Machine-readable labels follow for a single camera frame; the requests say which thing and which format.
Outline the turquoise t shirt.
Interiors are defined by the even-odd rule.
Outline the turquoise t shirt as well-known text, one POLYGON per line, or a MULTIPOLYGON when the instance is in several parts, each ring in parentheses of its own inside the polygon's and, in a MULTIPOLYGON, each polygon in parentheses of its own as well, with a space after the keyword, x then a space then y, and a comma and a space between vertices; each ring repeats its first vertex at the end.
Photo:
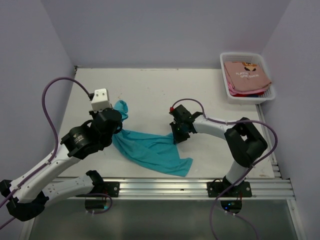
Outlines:
POLYGON ((114 147, 133 163, 162 174, 186 177, 193 159, 181 158, 173 135, 122 129, 112 136, 114 147))

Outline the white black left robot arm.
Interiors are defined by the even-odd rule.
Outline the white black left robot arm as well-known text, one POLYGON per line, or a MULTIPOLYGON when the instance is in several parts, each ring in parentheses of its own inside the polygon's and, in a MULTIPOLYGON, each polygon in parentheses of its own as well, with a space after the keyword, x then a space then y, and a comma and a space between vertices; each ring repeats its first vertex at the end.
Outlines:
POLYGON ((122 114, 106 108, 94 113, 91 120, 73 127, 62 137, 58 148, 29 172, 15 180, 2 180, 0 193, 9 214, 22 222, 41 214, 46 207, 74 196, 106 197, 103 178, 96 170, 83 176, 53 183, 62 172, 102 151, 112 143, 113 135, 122 130, 122 114))

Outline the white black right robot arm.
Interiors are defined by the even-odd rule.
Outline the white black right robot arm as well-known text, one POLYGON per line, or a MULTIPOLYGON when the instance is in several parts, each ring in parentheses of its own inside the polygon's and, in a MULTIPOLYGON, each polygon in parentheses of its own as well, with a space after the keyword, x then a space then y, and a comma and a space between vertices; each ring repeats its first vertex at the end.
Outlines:
POLYGON ((206 134, 225 140, 233 163, 222 181, 207 184, 208 195, 213 197, 224 192, 225 196, 235 196, 249 186, 245 182, 247 171, 267 150, 268 144, 253 123, 246 117, 235 123, 210 119, 203 112, 190 113, 183 105, 171 107, 173 116, 170 123, 173 143, 179 144, 190 138, 190 134, 206 134))

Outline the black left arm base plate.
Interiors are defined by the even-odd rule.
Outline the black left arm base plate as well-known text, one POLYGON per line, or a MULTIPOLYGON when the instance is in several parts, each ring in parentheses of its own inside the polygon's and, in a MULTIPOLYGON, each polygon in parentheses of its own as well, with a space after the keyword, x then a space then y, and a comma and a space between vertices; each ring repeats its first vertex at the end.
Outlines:
POLYGON ((105 197, 108 195, 111 198, 117 198, 119 191, 120 183, 118 181, 104 181, 94 186, 89 193, 78 194, 76 197, 105 197))

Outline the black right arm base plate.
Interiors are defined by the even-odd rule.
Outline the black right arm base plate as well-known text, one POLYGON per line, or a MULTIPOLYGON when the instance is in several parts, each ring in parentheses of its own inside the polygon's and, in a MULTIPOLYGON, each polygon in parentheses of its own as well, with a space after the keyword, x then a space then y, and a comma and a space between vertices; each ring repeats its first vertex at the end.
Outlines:
MULTIPOLYGON (((206 183, 209 198, 218 197, 229 185, 223 181, 210 181, 206 183)), ((248 181, 242 181, 239 185, 233 186, 230 190, 221 195, 222 198, 251 198, 253 196, 251 185, 248 181)))

